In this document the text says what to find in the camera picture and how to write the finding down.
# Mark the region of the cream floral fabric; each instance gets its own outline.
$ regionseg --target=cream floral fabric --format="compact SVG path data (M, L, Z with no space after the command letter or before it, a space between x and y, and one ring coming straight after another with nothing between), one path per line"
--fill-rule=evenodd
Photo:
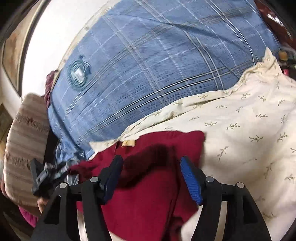
M245 183L272 240L283 237L296 217L296 82L282 74L269 49L232 88L182 98L129 126L117 140L90 145L99 152L116 141L168 130L205 132L205 174L221 183ZM190 240L198 215L182 229L183 240Z

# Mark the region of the striped cushion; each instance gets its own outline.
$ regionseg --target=striped cushion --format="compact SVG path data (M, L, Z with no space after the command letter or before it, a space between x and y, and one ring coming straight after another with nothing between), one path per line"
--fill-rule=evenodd
M31 192L30 161L36 158L43 163L48 132L43 97L26 95L8 134L3 172L6 193L19 205L37 206Z

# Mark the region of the clothing tag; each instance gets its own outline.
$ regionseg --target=clothing tag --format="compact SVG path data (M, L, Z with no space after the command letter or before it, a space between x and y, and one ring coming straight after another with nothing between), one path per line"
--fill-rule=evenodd
M122 142L121 146L132 146L134 147L136 144L135 140L125 140Z

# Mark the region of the silver screw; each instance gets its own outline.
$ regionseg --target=silver screw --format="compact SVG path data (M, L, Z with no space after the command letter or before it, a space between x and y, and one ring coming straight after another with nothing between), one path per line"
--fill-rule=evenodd
M239 188L244 188L244 184L243 184L243 183L237 183L237 186L238 186Z
M92 183L96 183L97 181L98 181L98 177L92 177L92 178L91 178L91 182L92 182Z
M61 183L59 186L60 188L65 188L67 186L67 183Z
M206 181L208 183L212 183L213 181L215 181L215 179L213 177L206 177Z

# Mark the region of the blue plaid fabric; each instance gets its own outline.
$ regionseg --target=blue plaid fabric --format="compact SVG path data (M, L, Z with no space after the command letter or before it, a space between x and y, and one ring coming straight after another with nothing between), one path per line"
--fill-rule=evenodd
M252 0L122 0L87 32L51 93L57 159L182 97L226 90L279 46Z

